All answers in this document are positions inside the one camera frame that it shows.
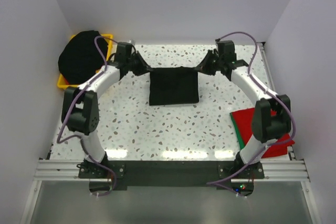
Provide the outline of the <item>black t shirt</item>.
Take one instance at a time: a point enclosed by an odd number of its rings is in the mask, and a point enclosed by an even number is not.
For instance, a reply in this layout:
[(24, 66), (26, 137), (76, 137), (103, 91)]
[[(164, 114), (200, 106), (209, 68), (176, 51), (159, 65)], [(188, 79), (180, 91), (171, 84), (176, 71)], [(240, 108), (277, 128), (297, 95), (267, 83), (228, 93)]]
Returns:
[(150, 72), (149, 105), (199, 102), (198, 72), (193, 68), (154, 68)]

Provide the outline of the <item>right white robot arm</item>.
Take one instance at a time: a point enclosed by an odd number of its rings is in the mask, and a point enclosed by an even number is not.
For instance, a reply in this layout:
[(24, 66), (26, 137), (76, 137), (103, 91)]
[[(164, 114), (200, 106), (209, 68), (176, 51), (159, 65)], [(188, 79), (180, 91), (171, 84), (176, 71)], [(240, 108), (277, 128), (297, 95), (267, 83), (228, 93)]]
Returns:
[(291, 131), (290, 99), (267, 88), (254, 74), (249, 65), (238, 60), (233, 41), (216, 41), (216, 49), (209, 50), (195, 70), (215, 75), (221, 72), (238, 86), (255, 106), (250, 129), (252, 135), (236, 155), (233, 171), (258, 163), (267, 148)]

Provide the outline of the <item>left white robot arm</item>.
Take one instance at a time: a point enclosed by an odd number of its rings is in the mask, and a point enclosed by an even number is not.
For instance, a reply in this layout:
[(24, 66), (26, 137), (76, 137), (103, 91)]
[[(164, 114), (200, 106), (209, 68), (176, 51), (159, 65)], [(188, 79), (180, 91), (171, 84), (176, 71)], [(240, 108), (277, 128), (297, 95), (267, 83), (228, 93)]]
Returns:
[(97, 132), (99, 98), (129, 72), (141, 76), (153, 71), (130, 42), (117, 43), (116, 52), (111, 57), (112, 60), (103, 60), (103, 66), (89, 80), (65, 90), (62, 125), (56, 138), (57, 144), (73, 137), (78, 138), (85, 159), (99, 165), (107, 159)]

